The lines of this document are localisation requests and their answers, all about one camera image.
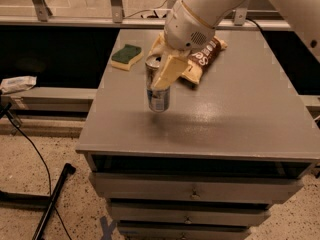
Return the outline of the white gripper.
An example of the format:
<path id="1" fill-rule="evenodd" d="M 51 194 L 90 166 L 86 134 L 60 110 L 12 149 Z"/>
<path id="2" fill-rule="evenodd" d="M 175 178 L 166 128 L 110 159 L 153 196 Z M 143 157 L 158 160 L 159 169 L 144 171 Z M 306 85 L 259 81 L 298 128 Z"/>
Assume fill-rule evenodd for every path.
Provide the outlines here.
<path id="1" fill-rule="evenodd" d="M 188 68 L 190 52 L 178 50 L 201 49 L 214 34 L 214 28 L 196 16 L 183 0 L 177 0 L 167 14 L 164 33 L 158 34 L 148 53 L 149 57 L 161 57 L 151 89 L 167 89 Z M 177 50 L 166 50 L 166 42 Z"/>

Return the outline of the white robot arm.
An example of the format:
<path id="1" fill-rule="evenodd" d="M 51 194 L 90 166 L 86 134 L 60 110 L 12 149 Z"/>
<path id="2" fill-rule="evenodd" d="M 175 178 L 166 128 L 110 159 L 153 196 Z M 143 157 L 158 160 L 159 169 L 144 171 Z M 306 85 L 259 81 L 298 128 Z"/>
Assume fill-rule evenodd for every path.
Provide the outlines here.
<path id="1" fill-rule="evenodd" d="M 281 17 L 320 59 L 320 0 L 177 0 L 150 50 L 162 57 L 151 88 L 165 90 L 179 77 L 198 83 L 221 48 L 214 38 L 217 26 L 244 8 L 265 20 Z"/>

